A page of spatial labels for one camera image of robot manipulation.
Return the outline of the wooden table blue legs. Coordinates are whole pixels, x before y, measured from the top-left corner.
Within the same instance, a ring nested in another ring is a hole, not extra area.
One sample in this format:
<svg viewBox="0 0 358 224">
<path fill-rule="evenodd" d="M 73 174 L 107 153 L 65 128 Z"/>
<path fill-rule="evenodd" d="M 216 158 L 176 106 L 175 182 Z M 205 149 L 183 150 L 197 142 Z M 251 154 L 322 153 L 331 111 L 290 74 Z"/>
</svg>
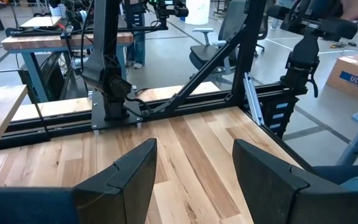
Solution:
<svg viewBox="0 0 358 224">
<path fill-rule="evenodd" d="M 66 42 L 57 35 L 7 37 L 1 45 L 10 54 L 21 54 L 29 71 L 29 76 L 40 102 L 48 102 L 45 82 L 40 77 L 40 67 L 35 57 L 36 52 L 64 52 L 81 49 L 81 35 L 73 35 Z"/>
</svg>

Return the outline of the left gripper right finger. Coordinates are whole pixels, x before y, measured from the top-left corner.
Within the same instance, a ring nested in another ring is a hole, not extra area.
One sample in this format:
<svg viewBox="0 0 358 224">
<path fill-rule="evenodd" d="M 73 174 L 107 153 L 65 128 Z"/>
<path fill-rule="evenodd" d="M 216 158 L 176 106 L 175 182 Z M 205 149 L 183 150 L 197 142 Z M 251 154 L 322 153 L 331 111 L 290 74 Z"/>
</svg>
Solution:
<svg viewBox="0 0 358 224">
<path fill-rule="evenodd" d="M 254 224 L 289 224 L 293 199 L 309 187 L 292 174 L 297 167 L 242 139 L 234 140 L 232 157 Z"/>
</svg>

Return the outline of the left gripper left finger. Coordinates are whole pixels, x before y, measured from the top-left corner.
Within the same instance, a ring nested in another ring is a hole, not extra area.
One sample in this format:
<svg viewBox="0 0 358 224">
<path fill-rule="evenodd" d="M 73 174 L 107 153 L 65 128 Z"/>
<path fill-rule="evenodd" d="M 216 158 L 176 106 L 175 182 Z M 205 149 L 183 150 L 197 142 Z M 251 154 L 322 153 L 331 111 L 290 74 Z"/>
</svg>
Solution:
<svg viewBox="0 0 358 224">
<path fill-rule="evenodd" d="M 149 138 L 73 188 L 79 224 L 145 224 L 157 170 Z"/>
</svg>

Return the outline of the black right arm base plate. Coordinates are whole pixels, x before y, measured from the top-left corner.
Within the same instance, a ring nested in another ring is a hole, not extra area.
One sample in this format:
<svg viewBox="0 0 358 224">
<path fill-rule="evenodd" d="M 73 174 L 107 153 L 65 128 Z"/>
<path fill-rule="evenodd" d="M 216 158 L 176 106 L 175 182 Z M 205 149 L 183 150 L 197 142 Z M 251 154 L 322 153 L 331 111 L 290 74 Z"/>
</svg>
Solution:
<svg viewBox="0 0 358 224">
<path fill-rule="evenodd" d="M 101 92 L 92 93 L 91 125 L 95 131 L 120 128 L 142 122 L 139 104 L 136 101 L 108 103 Z"/>
</svg>

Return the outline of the black aluminium rig frame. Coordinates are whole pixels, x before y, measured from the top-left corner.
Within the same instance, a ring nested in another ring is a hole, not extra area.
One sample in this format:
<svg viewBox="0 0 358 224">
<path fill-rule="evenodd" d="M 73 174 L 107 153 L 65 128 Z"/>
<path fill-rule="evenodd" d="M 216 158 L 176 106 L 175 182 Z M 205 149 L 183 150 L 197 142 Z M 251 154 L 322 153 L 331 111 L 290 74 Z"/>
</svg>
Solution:
<svg viewBox="0 0 358 224">
<path fill-rule="evenodd" d="M 245 3 L 244 12 L 247 17 L 244 19 L 241 28 L 228 38 L 218 53 L 203 65 L 199 72 L 172 97 L 145 102 L 135 98 L 134 90 L 132 89 L 129 97 L 136 99 L 136 102 L 139 104 L 140 115 L 143 118 L 140 123 L 231 108 L 233 106 L 240 108 L 242 111 L 250 111 L 244 87 L 244 73 L 250 73 L 251 70 L 265 2 L 265 0 L 250 0 Z M 231 90 L 196 94 L 195 89 L 212 73 L 217 67 L 218 62 L 222 61 L 237 46 L 239 46 L 239 51 Z M 282 85 L 281 81 L 269 85 L 255 86 L 255 89 L 261 109 L 263 103 L 273 99 L 283 98 L 284 96 L 295 96 L 298 98 L 299 95 L 305 94 L 307 91 L 306 88 L 301 91 L 293 91 Z M 51 138 L 94 131 L 91 125 L 91 110 L 44 118 Z M 35 120 L 25 119 L 12 122 L 10 130 L 6 131 L 6 136 L 13 133 L 12 129 L 14 126 L 18 126 L 19 122 L 24 121 L 29 122 L 34 131 L 40 131 L 41 128 L 37 127 Z"/>
</svg>

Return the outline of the black office chair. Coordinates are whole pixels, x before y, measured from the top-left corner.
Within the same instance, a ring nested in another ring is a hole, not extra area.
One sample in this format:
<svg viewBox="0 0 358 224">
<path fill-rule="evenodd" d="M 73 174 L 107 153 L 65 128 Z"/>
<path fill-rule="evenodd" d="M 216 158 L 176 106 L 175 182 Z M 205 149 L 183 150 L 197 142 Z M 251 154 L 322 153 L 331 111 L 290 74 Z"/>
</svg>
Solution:
<svg viewBox="0 0 358 224">
<path fill-rule="evenodd" d="M 248 0 L 232 0 L 227 8 L 226 15 L 222 21 L 221 28 L 219 30 L 217 41 L 212 44 L 209 42 L 208 34 L 214 32 L 213 28 L 195 28 L 193 32 L 199 32 L 204 35 L 204 45 L 194 45 L 190 47 L 189 58 L 191 63 L 198 70 L 206 64 L 212 57 L 218 53 L 219 49 L 226 43 L 226 40 L 230 38 L 236 31 L 243 25 L 244 19 L 247 17 L 244 12 L 245 3 Z M 222 82 L 228 82 L 223 78 L 223 75 L 230 75 L 234 72 L 239 46 L 237 46 L 231 53 L 229 53 L 221 62 L 218 62 L 217 67 L 211 73 L 211 77 L 216 80 L 222 79 Z"/>
</svg>

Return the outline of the person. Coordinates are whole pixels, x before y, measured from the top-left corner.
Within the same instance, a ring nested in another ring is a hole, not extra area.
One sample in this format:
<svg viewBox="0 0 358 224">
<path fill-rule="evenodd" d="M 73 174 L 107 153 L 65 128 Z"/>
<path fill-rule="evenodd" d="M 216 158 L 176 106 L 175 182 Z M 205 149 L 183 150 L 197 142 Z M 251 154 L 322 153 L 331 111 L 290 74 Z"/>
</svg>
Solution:
<svg viewBox="0 0 358 224">
<path fill-rule="evenodd" d="M 128 47 L 128 64 L 140 69 L 145 63 L 145 32 L 135 32 L 134 42 Z"/>
</svg>

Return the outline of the white flat tray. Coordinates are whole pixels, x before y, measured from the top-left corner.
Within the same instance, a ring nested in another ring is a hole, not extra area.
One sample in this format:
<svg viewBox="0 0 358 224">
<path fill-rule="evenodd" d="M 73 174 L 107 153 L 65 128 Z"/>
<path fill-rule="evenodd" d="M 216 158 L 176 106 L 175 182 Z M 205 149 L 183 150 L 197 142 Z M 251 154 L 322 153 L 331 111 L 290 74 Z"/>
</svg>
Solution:
<svg viewBox="0 0 358 224">
<path fill-rule="evenodd" d="M 59 22 L 62 21 L 62 17 L 33 17 L 27 22 L 21 24 L 20 28 L 51 28 L 56 27 Z"/>
</svg>

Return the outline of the cardboard box blue label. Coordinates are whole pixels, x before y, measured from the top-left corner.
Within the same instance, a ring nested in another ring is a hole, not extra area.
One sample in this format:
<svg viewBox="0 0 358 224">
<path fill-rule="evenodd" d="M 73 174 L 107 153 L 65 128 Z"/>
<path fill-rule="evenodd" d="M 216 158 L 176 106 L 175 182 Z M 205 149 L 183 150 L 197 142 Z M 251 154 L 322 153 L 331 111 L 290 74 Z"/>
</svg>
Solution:
<svg viewBox="0 0 358 224">
<path fill-rule="evenodd" d="M 326 84 L 358 98 L 358 55 L 338 58 Z"/>
</svg>

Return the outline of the silver metal bracket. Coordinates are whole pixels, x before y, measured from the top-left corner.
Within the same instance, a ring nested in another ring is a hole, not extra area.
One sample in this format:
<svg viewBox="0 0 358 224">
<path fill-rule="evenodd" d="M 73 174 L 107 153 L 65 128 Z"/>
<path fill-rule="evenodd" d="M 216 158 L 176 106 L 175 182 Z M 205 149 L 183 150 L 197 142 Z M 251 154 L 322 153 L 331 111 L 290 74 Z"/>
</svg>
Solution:
<svg viewBox="0 0 358 224">
<path fill-rule="evenodd" d="M 244 73 L 244 87 L 252 119 L 258 126 L 264 125 L 264 118 L 260 108 L 260 102 L 258 100 L 256 89 L 249 72 Z"/>
</svg>

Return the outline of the white cylinder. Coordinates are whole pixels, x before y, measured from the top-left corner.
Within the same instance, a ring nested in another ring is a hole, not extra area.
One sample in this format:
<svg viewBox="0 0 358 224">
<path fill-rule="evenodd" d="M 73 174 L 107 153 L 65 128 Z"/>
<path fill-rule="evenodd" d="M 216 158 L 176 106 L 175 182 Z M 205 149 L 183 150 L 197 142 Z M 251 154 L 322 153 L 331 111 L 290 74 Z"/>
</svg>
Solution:
<svg viewBox="0 0 358 224">
<path fill-rule="evenodd" d="M 189 14 L 185 19 L 187 24 L 205 25 L 209 20 L 210 0 L 186 0 Z"/>
</svg>

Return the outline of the black box white labels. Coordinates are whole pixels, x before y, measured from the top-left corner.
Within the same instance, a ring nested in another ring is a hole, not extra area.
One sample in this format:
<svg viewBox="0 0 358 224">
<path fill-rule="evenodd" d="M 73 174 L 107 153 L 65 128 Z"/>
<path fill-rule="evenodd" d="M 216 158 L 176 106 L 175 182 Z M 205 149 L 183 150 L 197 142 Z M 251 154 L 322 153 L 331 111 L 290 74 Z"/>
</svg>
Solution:
<svg viewBox="0 0 358 224">
<path fill-rule="evenodd" d="M 278 137 L 282 138 L 299 99 L 295 96 L 284 96 L 262 104 L 265 125 Z"/>
</svg>

